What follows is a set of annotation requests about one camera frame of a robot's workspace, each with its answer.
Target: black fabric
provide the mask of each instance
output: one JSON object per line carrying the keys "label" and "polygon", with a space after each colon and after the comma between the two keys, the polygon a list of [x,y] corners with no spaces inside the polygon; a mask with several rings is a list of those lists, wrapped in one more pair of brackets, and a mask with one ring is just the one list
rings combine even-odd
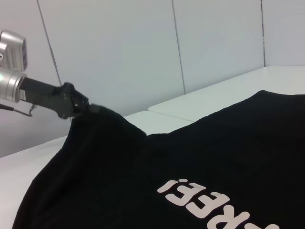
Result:
{"label": "black fabric", "polygon": [[[234,217],[250,216],[236,225],[223,220],[217,229],[303,228],[304,152],[305,95],[260,91],[150,136],[102,108],[73,120],[63,148],[33,180],[13,228],[214,229],[228,206]],[[170,180],[178,183],[157,192]],[[206,189],[188,203],[203,208],[198,198],[216,199],[213,192],[230,201],[200,219],[166,198],[182,198],[178,187],[192,183]]]}

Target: wall seam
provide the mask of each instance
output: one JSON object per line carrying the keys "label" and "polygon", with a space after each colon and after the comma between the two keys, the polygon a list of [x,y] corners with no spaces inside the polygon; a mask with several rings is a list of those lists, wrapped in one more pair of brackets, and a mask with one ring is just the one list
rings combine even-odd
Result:
{"label": "wall seam", "polygon": [[175,23],[175,30],[176,30],[176,38],[177,38],[177,45],[178,45],[178,53],[179,53],[179,61],[180,61],[180,68],[181,68],[181,75],[182,75],[183,90],[184,90],[184,94],[186,94],[185,83],[184,83],[184,75],[183,75],[183,69],[182,69],[182,61],[181,61],[180,44],[179,44],[179,38],[178,38],[177,22],[176,22],[176,15],[175,15],[173,0],[172,0],[172,7],[173,7],[173,20],[174,20],[174,23]]}
{"label": "wall seam", "polygon": [[261,0],[261,8],[262,8],[262,29],[263,29],[264,67],[266,67],[265,36],[264,36],[264,16],[263,16],[263,0]]}
{"label": "wall seam", "polygon": [[41,17],[41,20],[42,20],[42,24],[43,24],[43,29],[44,29],[44,32],[46,34],[48,45],[49,45],[49,49],[50,49],[51,56],[52,56],[52,59],[53,59],[53,64],[54,64],[54,67],[55,67],[55,70],[56,70],[57,78],[58,78],[60,86],[62,86],[61,79],[59,77],[59,72],[58,72],[57,65],[56,65],[56,61],[55,61],[55,57],[54,57],[54,53],[53,53],[53,50],[52,50],[52,47],[51,47],[51,43],[50,43],[50,39],[49,39],[49,36],[48,36],[48,32],[47,32],[46,25],[44,23],[44,19],[43,19],[43,16],[42,16],[39,0],[37,0],[37,4],[38,4],[38,9],[39,9],[40,17]]}

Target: robotic arm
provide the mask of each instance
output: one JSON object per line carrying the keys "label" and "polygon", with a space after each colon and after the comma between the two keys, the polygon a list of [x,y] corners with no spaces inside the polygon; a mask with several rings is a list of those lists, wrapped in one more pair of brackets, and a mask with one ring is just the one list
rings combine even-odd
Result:
{"label": "robotic arm", "polygon": [[[90,105],[88,98],[76,91],[71,83],[55,87],[27,78],[22,73],[27,65],[26,39],[14,32],[0,31],[0,99],[14,103],[22,100],[43,106],[54,110],[62,119],[76,117],[85,112],[98,112],[99,106]],[[17,111],[2,104],[0,109]]]}

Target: white letter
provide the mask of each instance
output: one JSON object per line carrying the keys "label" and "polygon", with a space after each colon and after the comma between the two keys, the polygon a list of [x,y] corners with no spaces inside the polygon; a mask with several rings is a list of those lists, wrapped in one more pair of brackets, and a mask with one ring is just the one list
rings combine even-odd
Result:
{"label": "white letter", "polygon": [[206,187],[203,187],[203,186],[198,185],[196,183],[190,183],[190,186],[192,186],[193,188],[189,188],[189,187],[186,187],[184,185],[181,185],[177,188],[177,190],[179,192],[184,194],[184,196],[182,198],[178,198],[174,194],[168,194],[168,195],[165,196],[165,198],[167,198],[168,201],[172,202],[175,205],[184,206],[184,205],[187,204],[187,202],[189,202],[191,200],[191,198],[194,195],[196,195],[201,190],[206,189]]}
{"label": "white letter", "polygon": [[[258,226],[252,224],[252,223],[247,223],[244,226],[244,229],[261,229]],[[275,224],[270,224],[268,227],[266,227],[265,229],[280,229],[280,227],[278,225]]]}
{"label": "white letter", "polygon": [[178,181],[175,181],[175,180],[167,181],[165,185],[163,185],[161,188],[159,188],[157,190],[157,192],[163,193],[163,192],[169,190],[174,184],[177,184],[177,183],[178,183]]}
{"label": "white letter", "polygon": [[194,202],[191,202],[186,205],[186,209],[188,209],[196,217],[203,219],[207,217],[214,209],[219,208],[221,205],[225,204],[230,200],[228,196],[220,194],[218,192],[212,192],[211,195],[215,196],[216,199],[212,200],[211,198],[205,195],[200,196],[198,198],[202,203],[205,204],[202,209],[198,208]]}
{"label": "white letter", "polygon": [[250,217],[249,212],[242,212],[239,216],[234,217],[234,208],[231,205],[224,206],[224,214],[215,216],[208,224],[208,229],[217,229],[218,223],[227,223],[223,229],[236,229],[239,224]]}

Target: metal cylinder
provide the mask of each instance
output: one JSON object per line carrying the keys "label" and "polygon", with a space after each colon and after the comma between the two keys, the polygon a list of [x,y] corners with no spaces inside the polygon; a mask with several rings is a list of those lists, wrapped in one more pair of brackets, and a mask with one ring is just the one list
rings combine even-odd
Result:
{"label": "metal cylinder", "polygon": [[20,85],[26,74],[0,67],[0,99],[20,101]]}

